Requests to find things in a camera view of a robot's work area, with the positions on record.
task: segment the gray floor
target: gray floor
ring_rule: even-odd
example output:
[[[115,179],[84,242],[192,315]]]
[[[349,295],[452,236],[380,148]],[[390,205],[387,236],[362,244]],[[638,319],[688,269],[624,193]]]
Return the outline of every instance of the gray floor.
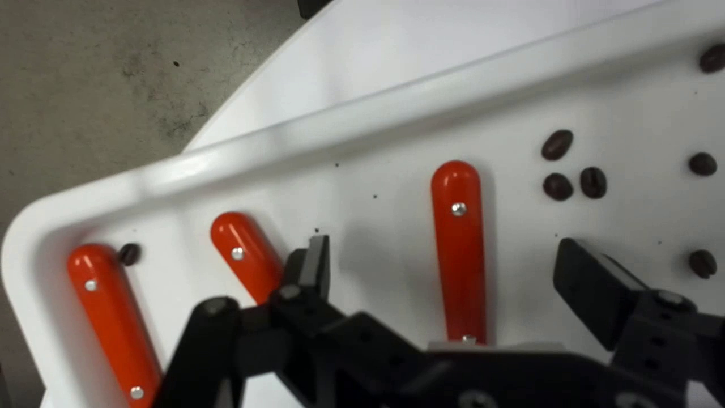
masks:
[[[0,233],[48,193],[177,154],[298,25],[294,0],[0,0]],[[0,293],[11,406],[39,406]]]

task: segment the dark seed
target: dark seed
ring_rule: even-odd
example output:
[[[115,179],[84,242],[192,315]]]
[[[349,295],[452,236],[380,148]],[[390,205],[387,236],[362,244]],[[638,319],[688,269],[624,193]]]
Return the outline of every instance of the dark seed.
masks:
[[[569,128],[558,128],[542,145],[542,157],[546,161],[558,161],[569,152],[571,142],[574,142],[574,133]]]
[[[127,242],[118,252],[118,261],[122,265],[133,265],[133,262],[139,262],[139,257],[140,257],[140,244],[135,244],[135,242]]]
[[[702,72],[719,72],[725,67],[725,42],[712,46],[702,56],[700,56],[700,70]]]
[[[574,185],[564,175],[552,171],[544,179],[544,193],[558,202],[564,202],[574,194]]]
[[[606,194],[606,175],[600,167],[585,167],[580,175],[581,193],[591,200]]]
[[[688,169],[700,177],[709,177],[709,175],[716,175],[719,161],[713,157],[709,157],[707,152],[697,152],[688,159]]]
[[[688,254],[688,268],[700,277],[700,279],[709,279],[712,274],[719,272],[719,261],[716,256],[712,256],[705,250],[697,250],[692,254]]]

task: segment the black bracket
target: black bracket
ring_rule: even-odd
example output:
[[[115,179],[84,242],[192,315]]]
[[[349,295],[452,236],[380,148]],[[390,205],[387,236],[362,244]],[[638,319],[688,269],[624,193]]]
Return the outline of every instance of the black bracket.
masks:
[[[237,406],[245,381],[274,372],[311,408],[685,408],[688,378],[723,401],[723,319],[649,290],[615,261],[561,239],[555,288],[614,349],[578,354],[418,352],[366,312],[325,301],[329,238],[289,254],[270,303],[201,301],[168,366],[157,408]]]

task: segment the white tray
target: white tray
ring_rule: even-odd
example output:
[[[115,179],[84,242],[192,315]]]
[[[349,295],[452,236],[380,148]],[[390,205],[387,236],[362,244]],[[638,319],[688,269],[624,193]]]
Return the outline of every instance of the white tray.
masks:
[[[719,39],[725,1],[657,5],[31,203],[7,233],[3,277],[50,398],[122,406],[66,280],[66,254],[91,239],[142,244],[129,279],[168,362],[200,299],[252,303],[208,239],[222,211],[252,212],[278,254],[314,229],[330,233],[334,305],[364,308],[422,347],[442,339],[427,179],[448,159],[483,171],[495,345],[555,339],[606,355],[552,290],[564,236],[725,312],[723,277],[696,279],[682,261],[692,246],[725,246],[723,169],[687,169],[697,150],[725,159],[725,72],[697,70]],[[546,162],[538,148],[560,126],[576,145]],[[606,171],[605,200],[542,193],[547,171],[578,179],[585,166]],[[253,381],[246,401],[294,406],[278,390],[270,375]]]

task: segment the red handle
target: red handle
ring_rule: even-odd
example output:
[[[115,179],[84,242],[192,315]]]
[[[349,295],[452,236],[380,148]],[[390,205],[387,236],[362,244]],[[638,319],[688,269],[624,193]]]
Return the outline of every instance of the red handle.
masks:
[[[149,408],[161,370],[115,252],[82,244],[66,269],[129,406]]]
[[[430,179],[448,339],[487,342],[479,177],[448,161]]]
[[[265,233],[243,212],[222,212],[211,239],[256,303],[265,303],[280,284],[280,261]]]

